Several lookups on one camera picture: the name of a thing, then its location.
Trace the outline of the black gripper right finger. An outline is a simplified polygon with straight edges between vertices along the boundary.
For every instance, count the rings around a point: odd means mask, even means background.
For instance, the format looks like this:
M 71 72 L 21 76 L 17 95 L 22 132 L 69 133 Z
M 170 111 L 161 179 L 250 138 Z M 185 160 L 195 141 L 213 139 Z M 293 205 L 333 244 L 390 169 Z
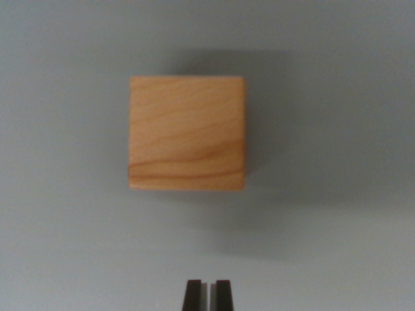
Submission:
M 210 311 L 234 311 L 230 280 L 217 280 L 210 285 Z

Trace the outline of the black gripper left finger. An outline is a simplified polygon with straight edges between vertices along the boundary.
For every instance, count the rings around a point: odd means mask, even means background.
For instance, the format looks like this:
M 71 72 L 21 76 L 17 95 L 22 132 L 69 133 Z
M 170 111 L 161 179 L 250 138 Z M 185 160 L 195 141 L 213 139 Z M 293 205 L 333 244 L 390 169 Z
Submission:
M 208 310 L 208 285 L 200 279 L 188 280 L 182 311 Z

